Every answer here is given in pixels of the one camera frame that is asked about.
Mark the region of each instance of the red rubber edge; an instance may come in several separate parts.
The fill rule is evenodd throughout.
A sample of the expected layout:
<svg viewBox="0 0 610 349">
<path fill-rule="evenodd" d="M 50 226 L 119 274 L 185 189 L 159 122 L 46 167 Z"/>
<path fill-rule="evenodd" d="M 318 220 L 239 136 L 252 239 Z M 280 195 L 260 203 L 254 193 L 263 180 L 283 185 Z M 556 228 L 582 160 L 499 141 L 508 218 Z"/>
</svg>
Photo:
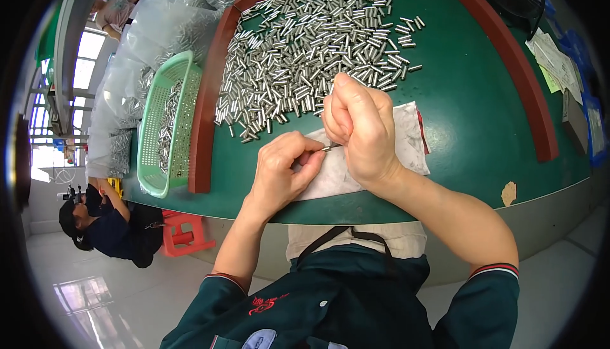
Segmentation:
<svg viewBox="0 0 610 349">
<path fill-rule="evenodd" d="M 258 1 L 262 0 L 235 0 L 233 6 L 223 13 L 212 40 L 193 117 L 188 171 L 189 192 L 210 192 L 214 109 L 220 92 L 227 47 L 233 38 L 241 11 L 252 7 Z M 559 147 L 546 100 L 522 49 L 495 10 L 485 0 L 459 1 L 481 25 L 511 75 L 525 108 L 538 161 L 545 162 L 557 158 Z"/>
<path fill-rule="evenodd" d="M 515 84 L 530 124 L 539 162 L 559 156 L 555 128 L 538 79 L 519 42 L 486 0 L 459 0 L 474 17 L 498 51 Z"/>
</svg>

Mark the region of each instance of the green plastic basket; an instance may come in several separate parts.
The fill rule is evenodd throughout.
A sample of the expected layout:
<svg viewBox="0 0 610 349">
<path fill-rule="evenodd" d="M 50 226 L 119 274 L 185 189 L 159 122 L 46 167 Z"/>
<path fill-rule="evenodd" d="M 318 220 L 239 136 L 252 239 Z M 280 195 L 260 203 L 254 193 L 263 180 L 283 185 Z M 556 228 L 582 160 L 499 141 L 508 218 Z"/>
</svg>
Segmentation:
<svg viewBox="0 0 610 349">
<path fill-rule="evenodd" d="M 167 175 L 159 168 L 159 131 L 165 102 L 172 86 L 183 80 L 172 132 Z M 152 79 L 146 99 L 138 141 L 138 181 L 146 192 L 164 198 L 170 188 L 188 182 L 188 154 L 194 105 L 201 82 L 201 68 L 193 63 L 193 52 L 184 51 L 167 60 Z"/>
</svg>

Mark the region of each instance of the dark green shirt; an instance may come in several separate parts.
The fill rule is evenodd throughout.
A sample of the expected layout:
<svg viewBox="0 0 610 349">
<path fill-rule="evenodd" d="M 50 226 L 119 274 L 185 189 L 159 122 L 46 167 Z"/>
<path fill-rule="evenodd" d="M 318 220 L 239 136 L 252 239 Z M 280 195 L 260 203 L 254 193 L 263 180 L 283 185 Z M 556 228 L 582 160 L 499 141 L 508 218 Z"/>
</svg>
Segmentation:
<svg viewBox="0 0 610 349">
<path fill-rule="evenodd" d="M 398 279 L 387 276 L 384 260 L 360 245 L 333 246 L 298 271 L 293 261 L 290 273 L 251 296 L 227 275 L 208 275 L 161 348 L 510 347 L 519 295 L 513 266 L 477 270 L 432 330 L 416 297 L 430 273 L 426 256 L 394 259 Z"/>
</svg>

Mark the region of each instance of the woman in pink shirt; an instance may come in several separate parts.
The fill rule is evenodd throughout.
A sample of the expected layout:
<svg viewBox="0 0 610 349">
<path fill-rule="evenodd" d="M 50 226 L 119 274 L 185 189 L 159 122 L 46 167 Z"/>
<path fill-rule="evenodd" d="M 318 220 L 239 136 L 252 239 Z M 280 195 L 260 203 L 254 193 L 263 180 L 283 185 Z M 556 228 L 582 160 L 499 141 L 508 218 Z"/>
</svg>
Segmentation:
<svg viewBox="0 0 610 349">
<path fill-rule="evenodd" d="M 95 23 L 111 38 L 119 40 L 123 27 L 131 24 L 129 15 L 139 0 L 95 0 L 91 14 L 97 13 Z"/>
</svg>

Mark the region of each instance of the red plastic stool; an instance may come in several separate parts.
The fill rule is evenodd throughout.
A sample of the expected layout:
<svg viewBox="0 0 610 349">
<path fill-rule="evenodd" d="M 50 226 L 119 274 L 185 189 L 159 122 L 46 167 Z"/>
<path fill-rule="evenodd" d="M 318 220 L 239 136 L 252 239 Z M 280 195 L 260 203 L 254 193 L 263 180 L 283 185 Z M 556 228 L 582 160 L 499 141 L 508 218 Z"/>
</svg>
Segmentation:
<svg viewBox="0 0 610 349">
<path fill-rule="evenodd" d="M 216 247 L 216 240 L 206 242 L 203 234 L 203 216 L 163 210 L 163 218 L 165 226 L 163 227 L 163 246 L 161 248 L 165 255 L 176 257 Z M 183 232 L 182 225 L 184 223 L 190 223 L 193 226 L 193 231 Z"/>
</svg>

